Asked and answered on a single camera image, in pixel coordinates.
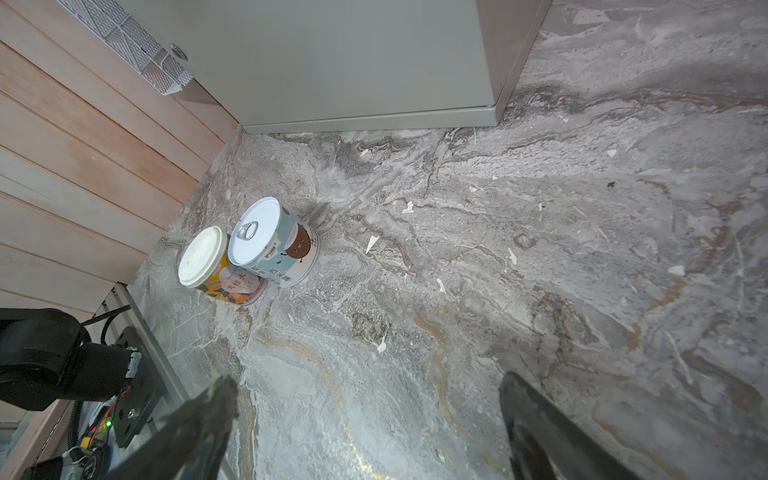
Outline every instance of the white plastic lid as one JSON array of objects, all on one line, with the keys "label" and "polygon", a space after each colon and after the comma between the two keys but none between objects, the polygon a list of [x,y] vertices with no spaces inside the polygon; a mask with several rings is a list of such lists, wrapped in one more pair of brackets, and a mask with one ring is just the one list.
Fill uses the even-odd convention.
[{"label": "white plastic lid", "polygon": [[181,284],[191,287],[201,285],[219,266],[226,249],[227,236],[219,227],[208,227],[198,233],[181,256]]},{"label": "white plastic lid", "polygon": [[232,230],[230,261],[235,265],[253,262],[272,240],[280,222],[280,202],[264,197],[245,211]]}]

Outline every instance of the pull tab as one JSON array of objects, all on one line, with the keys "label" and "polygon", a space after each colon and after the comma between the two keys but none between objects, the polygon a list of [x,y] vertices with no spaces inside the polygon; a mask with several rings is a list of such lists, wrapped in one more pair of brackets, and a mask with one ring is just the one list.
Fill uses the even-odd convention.
[{"label": "pull tab", "polygon": [[243,240],[250,240],[253,235],[256,235],[256,230],[259,228],[259,222],[253,221],[246,223],[235,234],[235,237],[242,238]]}]

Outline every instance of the metal mesh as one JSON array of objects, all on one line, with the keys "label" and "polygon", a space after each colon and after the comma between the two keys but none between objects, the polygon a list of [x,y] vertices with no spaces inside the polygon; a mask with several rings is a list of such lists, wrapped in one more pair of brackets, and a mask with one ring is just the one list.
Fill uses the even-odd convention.
[{"label": "metal mesh", "polygon": [[161,94],[181,91],[192,80],[192,75],[114,0],[58,2]]}]

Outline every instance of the blue and white can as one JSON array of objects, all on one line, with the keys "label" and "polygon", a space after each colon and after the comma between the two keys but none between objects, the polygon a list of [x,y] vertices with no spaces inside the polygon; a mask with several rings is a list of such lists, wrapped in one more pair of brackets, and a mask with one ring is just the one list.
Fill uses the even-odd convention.
[{"label": "blue and white can", "polygon": [[265,197],[240,217],[230,238],[230,262],[256,275],[294,286],[317,260],[319,238],[276,198]]}]

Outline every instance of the tin can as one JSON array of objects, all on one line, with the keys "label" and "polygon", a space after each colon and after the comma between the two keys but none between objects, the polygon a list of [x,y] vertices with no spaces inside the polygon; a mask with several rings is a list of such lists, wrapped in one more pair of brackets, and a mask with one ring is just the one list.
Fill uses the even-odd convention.
[{"label": "tin can", "polygon": [[248,305],[264,291],[266,280],[230,264],[228,243],[229,236],[219,227],[199,232],[181,256],[179,281],[224,302]]},{"label": "tin can", "polygon": [[304,280],[317,261],[318,250],[314,230],[276,198],[265,197],[237,222],[228,251],[233,265],[286,287]]}]

